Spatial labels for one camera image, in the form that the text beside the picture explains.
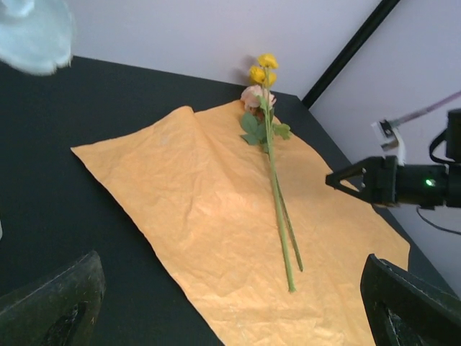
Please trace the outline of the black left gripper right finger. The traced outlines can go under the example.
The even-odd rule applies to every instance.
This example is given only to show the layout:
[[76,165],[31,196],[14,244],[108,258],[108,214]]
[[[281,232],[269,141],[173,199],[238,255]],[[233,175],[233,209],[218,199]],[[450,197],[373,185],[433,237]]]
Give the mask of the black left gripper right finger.
[[375,254],[360,293],[376,345],[460,344],[460,299]]

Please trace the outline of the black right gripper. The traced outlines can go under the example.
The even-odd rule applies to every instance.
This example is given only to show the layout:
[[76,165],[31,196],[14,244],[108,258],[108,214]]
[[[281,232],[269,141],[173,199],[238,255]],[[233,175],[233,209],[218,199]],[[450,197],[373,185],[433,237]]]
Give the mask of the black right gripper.
[[325,183],[369,204],[395,206],[397,170],[396,156],[373,156],[327,174]]

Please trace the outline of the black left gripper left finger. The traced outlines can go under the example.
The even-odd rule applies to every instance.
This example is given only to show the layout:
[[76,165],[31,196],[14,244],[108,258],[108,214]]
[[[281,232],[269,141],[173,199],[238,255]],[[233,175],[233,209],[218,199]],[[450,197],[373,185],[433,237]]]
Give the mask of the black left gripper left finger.
[[1,297],[1,344],[89,345],[104,293],[101,259],[90,251]]

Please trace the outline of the peach rose flower stem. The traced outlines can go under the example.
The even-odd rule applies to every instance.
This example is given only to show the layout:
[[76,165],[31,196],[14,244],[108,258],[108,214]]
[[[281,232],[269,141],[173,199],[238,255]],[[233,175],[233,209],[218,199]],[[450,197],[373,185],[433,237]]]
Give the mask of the peach rose flower stem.
[[[244,134],[241,135],[242,139],[250,146],[260,146],[262,151],[267,154],[267,137],[266,137],[266,128],[264,122],[264,112],[260,107],[259,97],[261,96],[262,88],[259,84],[249,86],[244,89],[241,94],[241,101],[244,106],[244,114],[240,120],[240,126],[244,131]],[[279,136],[284,140],[290,139],[291,131],[290,127],[284,123],[275,123],[274,122],[274,103],[275,96],[271,94],[271,118],[273,119],[273,134]],[[292,243],[293,250],[295,252],[295,258],[297,261],[297,266],[300,271],[304,270],[303,260],[300,254],[300,249],[297,243],[295,230],[292,225],[292,220],[287,209],[285,198],[282,192],[282,188],[279,182],[279,177],[277,174],[277,180],[279,185],[279,191],[282,198],[282,211],[285,216],[285,227],[287,230],[287,237],[290,238]]]

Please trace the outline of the yellow poppy flower stem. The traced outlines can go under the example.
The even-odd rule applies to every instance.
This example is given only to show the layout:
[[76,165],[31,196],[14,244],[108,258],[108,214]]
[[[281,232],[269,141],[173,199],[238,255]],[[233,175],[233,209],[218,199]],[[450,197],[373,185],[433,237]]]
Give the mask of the yellow poppy flower stem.
[[292,272],[292,265],[290,261],[290,253],[287,242],[287,230],[285,223],[285,216],[282,211],[282,198],[279,191],[277,180],[277,170],[274,160],[274,134],[273,134],[273,119],[271,118],[271,92],[270,87],[273,85],[276,77],[272,78],[273,70],[279,68],[279,64],[275,56],[271,53],[263,53],[257,59],[258,66],[250,68],[249,75],[252,81],[259,84],[262,88],[261,96],[259,97],[260,107],[264,112],[264,122],[267,137],[267,154],[269,157],[269,167],[271,174],[272,192],[274,196],[274,205],[277,215],[277,225],[279,230],[279,237],[282,246],[282,255],[285,264],[285,273],[287,276],[287,288],[289,293],[296,291],[295,281]]

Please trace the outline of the orange wrapping paper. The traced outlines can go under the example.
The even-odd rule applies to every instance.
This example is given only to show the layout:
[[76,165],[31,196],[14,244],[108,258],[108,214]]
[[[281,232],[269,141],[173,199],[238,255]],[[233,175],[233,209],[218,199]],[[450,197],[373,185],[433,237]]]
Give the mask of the orange wrapping paper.
[[144,234],[226,345],[373,345],[360,279],[369,254],[405,267],[408,243],[370,205],[327,187],[298,137],[275,141],[303,258],[288,291],[265,155],[241,138],[243,105],[180,107],[73,153]]

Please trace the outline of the light blue peony stem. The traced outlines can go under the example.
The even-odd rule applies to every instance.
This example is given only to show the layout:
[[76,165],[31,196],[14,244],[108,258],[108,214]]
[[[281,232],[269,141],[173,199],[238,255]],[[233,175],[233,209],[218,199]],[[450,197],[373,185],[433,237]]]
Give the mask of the light blue peony stem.
[[69,67],[76,23],[66,1],[1,1],[1,62],[48,76]]

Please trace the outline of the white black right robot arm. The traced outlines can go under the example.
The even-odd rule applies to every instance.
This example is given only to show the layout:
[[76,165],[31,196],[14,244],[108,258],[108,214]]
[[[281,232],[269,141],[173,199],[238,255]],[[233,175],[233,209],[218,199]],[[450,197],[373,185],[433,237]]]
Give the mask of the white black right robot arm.
[[326,185],[371,205],[460,207],[460,109],[430,144],[433,164],[403,164],[397,156],[371,156],[326,175]]

